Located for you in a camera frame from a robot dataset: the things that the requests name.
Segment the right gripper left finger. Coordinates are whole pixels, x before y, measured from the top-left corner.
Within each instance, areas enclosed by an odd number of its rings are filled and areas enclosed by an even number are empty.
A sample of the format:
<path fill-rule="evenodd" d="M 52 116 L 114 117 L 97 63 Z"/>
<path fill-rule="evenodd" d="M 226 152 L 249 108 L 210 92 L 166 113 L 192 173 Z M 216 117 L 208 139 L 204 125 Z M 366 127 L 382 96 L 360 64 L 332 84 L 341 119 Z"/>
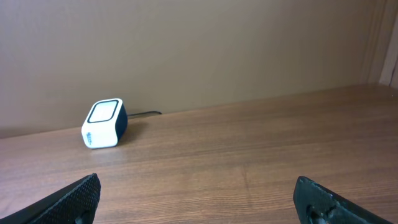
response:
<path fill-rule="evenodd" d="M 2 218 L 1 224 L 92 224 L 100 194 L 101 183 L 97 174 L 93 173 Z"/>

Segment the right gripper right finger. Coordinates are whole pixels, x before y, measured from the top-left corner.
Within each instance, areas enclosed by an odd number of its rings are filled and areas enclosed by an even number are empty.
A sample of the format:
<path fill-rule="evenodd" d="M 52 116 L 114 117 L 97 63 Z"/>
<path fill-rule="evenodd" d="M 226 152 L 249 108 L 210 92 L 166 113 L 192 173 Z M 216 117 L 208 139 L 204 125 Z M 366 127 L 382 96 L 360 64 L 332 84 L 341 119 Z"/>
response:
<path fill-rule="evenodd" d="M 296 181 L 293 201 L 301 224 L 392 224 L 305 176 Z"/>

